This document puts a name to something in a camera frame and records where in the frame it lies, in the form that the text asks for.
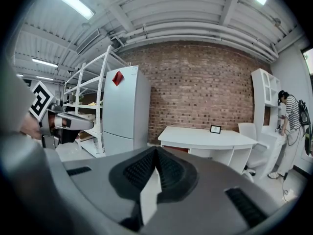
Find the red brick wall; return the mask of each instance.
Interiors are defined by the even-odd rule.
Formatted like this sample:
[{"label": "red brick wall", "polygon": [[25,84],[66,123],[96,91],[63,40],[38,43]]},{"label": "red brick wall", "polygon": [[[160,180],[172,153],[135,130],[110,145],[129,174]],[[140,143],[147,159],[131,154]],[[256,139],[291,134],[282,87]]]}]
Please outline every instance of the red brick wall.
[{"label": "red brick wall", "polygon": [[253,122],[251,72],[269,65],[234,48],[200,42],[167,42],[119,54],[152,85],[149,142],[168,125],[238,131]]}]

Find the refrigerator door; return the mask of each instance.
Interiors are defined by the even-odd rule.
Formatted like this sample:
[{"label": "refrigerator door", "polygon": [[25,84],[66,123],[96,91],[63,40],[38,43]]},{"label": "refrigerator door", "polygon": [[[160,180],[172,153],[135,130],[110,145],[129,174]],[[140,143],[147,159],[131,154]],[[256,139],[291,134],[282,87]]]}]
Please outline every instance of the refrigerator door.
[{"label": "refrigerator door", "polygon": [[134,140],[103,132],[104,151],[106,156],[115,155],[134,149]]},{"label": "refrigerator door", "polygon": [[[121,72],[123,80],[113,79]],[[138,66],[124,67],[107,73],[103,95],[103,131],[121,137],[134,138],[134,105]]]}]

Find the ceiling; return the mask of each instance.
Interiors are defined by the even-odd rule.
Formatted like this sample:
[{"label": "ceiling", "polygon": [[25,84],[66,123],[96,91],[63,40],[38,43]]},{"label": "ceiling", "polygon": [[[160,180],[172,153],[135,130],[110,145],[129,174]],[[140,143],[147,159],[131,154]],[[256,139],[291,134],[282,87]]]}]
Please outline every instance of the ceiling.
[{"label": "ceiling", "polygon": [[[282,0],[80,0],[94,11],[86,20],[61,0],[35,0],[26,12],[15,49],[15,69],[25,77],[63,83],[83,62],[119,41],[118,51],[172,40],[232,46],[271,63],[303,36]],[[95,30],[98,37],[77,48]],[[58,64],[36,64],[32,58]]]}]

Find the red sticker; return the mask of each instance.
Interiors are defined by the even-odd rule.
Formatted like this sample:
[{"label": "red sticker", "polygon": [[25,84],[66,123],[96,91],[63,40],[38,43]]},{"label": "red sticker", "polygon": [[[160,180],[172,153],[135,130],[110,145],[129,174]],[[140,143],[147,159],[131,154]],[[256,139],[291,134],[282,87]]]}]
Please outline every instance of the red sticker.
[{"label": "red sticker", "polygon": [[118,86],[123,79],[124,79],[123,74],[120,71],[118,71],[112,81],[116,86]]}]

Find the striped shirt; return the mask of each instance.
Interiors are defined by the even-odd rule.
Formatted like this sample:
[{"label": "striped shirt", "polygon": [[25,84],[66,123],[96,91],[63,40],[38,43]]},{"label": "striped shirt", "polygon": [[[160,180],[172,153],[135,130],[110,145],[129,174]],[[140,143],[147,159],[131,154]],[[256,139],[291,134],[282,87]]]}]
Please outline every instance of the striped shirt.
[{"label": "striped shirt", "polygon": [[289,120],[290,130],[301,126],[299,105],[294,96],[289,95],[286,102],[286,118]]}]

